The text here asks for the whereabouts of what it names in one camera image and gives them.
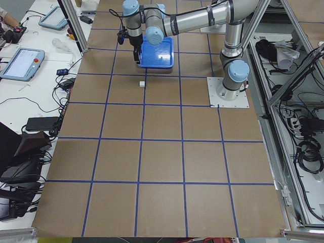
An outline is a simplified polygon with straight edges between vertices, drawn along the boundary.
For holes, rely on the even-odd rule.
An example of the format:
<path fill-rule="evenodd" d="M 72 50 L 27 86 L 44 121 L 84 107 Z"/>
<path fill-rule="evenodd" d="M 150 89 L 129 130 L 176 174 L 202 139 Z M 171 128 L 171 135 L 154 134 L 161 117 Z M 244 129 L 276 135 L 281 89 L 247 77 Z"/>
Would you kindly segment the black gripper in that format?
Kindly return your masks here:
<path fill-rule="evenodd" d="M 140 63 L 140 54 L 141 54 L 141 46 L 143 44 L 143 34 L 138 36 L 130 36 L 129 38 L 130 44 L 133 46 L 133 56 L 134 61 L 139 64 Z"/>

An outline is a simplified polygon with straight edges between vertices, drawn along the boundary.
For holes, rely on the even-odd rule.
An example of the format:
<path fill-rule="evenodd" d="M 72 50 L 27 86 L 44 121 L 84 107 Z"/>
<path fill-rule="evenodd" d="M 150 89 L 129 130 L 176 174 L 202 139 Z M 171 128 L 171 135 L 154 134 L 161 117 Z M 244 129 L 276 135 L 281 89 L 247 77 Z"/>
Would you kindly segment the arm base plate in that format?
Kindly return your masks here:
<path fill-rule="evenodd" d="M 243 84 L 237 91 L 227 90 L 223 77 L 207 77 L 207 84 L 211 108 L 249 108 Z"/>

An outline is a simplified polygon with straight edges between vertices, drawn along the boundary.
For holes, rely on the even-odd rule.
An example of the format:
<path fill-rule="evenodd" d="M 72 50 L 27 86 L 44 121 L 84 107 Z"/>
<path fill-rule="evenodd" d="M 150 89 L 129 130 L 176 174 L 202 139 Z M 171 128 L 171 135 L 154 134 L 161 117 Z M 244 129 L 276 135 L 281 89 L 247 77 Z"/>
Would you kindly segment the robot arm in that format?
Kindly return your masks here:
<path fill-rule="evenodd" d="M 250 72 L 249 66 L 240 57 L 244 51 L 242 27 L 245 18 L 257 5 L 258 1 L 227 0 L 184 13 L 167 14 L 163 4 L 141 5 L 138 1 L 124 1 L 120 19 L 125 26 L 118 32 L 117 41 L 122 45 L 127 38 L 134 48 L 134 60 L 140 63 L 145 39 L 152 45 L 159 45 L 171 35 L 224 24 L 226 32 L 220 59 L 225 76 L 216 92 L 221 99 L 233 101 Z"/>

